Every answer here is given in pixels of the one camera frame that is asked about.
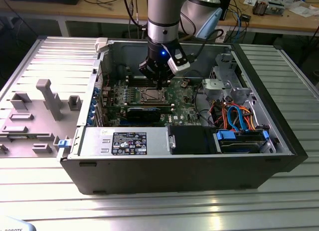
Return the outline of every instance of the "warning label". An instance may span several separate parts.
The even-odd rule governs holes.
[[[146,132],[113,133],[112,155],[146,154]]]

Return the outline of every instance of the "gray plastic part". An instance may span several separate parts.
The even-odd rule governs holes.
[[[11,114],[10,120],[33,120],[34,116],[30,113]]]
[[[55,136],[55,139],[53,141],[53,147],[55,148],[56,151],[59,151],[58,143],[60,141],[60,138],[58,136]]]
[[[4,144],[0,144],[0,153],[6,154],[8,148]]]
[[[52,133],[47,135],[37,135],[36,137],[39,141],[54,141],[54,135]]]
[[[26,126],[4,126],[2,132],[8,133],[26,133],[28,128]]]
[[[25,112],[27,107],[24,103],[32,102],[29,96],[23,92],[17,92],[11,99],[11,104],[17,110],[17,112]]]
[[[80,96],[78,95],[70,95],[68,104],[71,111],[80,111],[82,107],[82,102]]]
[[[52,149],[48,144],[33,144],[32,150],[36,154],[52,153]]]
[[[51,115],[51,112],[47,110],[43,104],[43,100],[33,100],[31,103],[26,103],[28,112],[34,116],[33,120],[11,120],[11,114],[20,114],[13,108],[11,113],[8,115],[0,131],[4,126],[26,126],[28,132],[26,135],[36,134],[45,135],[52,133],[55,137],[59,136],[60,139],[64,139],[65,136],[71,138],[74,137],[76,130],[76,124],[79,117],[79,111],[70,111],[67,100],[62,100],[62,107],[60,109],[63,114],[63,122],[57,122]],[[3,143],[10,150],[6,154],[6,157],[54,157],[57,151],[53,147],[53,141],[39,141],[37,137],[33,139],[12,139],[8,138],[12,134],[0,133],[0,143]],[[33,152],[32,147],[34,143],[48,143],[52,148],[52,153],[48,154],[36,154]]]
[[[58,93],[53,93],[53,95],[54,95],[54,100],[55,100],[56,104],[57,104],[57,105],[59,106],[59,108],[61,109],[61,107],[62,107],[62,101],[60,100],[59,94],[58,94]],[[44,103],[46,109],[49,110],[50,107],[48,107],[48,105],[46,104],[46,101],[45,101],[45,100],[43,101],[43,103]]]
[[[51,81],[49,79],[39,79],[35,87],[42,92],[54,120],[58,121],[62,119],[62,114],[60,112],[59,103],[55,101],[54,95],[50,89],[50,85]]]

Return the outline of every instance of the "blue latch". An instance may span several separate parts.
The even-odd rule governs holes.
[[[68,148],[71,147],[72,140],[59,140],[58,147],[59,148]]]
[[[87,120],[86,120],[86,123],[87,123],[88,125],[93,125],[93,120],[87,119]]]
[[[93,94],[94,94],[94,95],[100,94],[100,89],[97,88],[97,87],[94,87],[94,89],[93,89]]]
[[[263,131],[263,135],[264,135],[266,140],[269,140],[269,134],[266,130]]]
[[[222,140],[222,139],[235,140],[236,135],[233,131],[221,130],[217,132],[217,139],[218,140]]]
[[[93,112],[92,112],[92,111],[89,111],[88,116],[89,116],[90,118],[92,118],[92,117],[94,116]]]

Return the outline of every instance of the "aluminum workbench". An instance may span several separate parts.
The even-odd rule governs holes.
[[[12,95],[30,91],[40,77],[59,83],[54,92],[61,99],[81,97],[97,57],[95,41],[37,40],[0,93],[0,124],[10,113]],[[319,230],[319,94],[284,51],[241,47],[309,156],[292,172],[275,175],[257,190],[87,196],[78,191],[55,152],[21,155],[0,159],[1,212],[32,223],[38,231]],[[73,69],[66,72],[68,65],[52,64],[52,58],[69,62]],[[70,73],[82,75],[75,92],[67,89]]]

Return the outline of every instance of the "wooden table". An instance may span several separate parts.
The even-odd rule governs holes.
[[[23,17],[56,20],[60,26],[61,34],[63,36],[69,36],[66,21],[128,23],[129,19],[123,0],[113,2],[113,5],[111,6],[112,9],[101,7],[97,4],[90,4],[84,0],[80,0],[77,5],[7,1],[10,6]],[[243,13],[251,16],[251,21],[247,29],[251,32],[313,35],[319,24],[318,16],[310,16],[305,18],[288,10],[284,12],[283,16],[256,16],[252,14],[252,6],[244,5],[243,1],[244,0],[236,0],[236,3]],[[307,2],[319,2],[319,0],[307,0]],[[138,0],[138,5],[139,20],[141,23],[146,23],[146,0]],[[16,16],[6,6],[3,0],[0,0],[0,16]],[[218,23],[219,28],[222,28],[225,31],[233,29],[233,26],[235,25],[236,20],[233,18],[233,15],[230,12],[228,12],[224,21],[220,21]]]

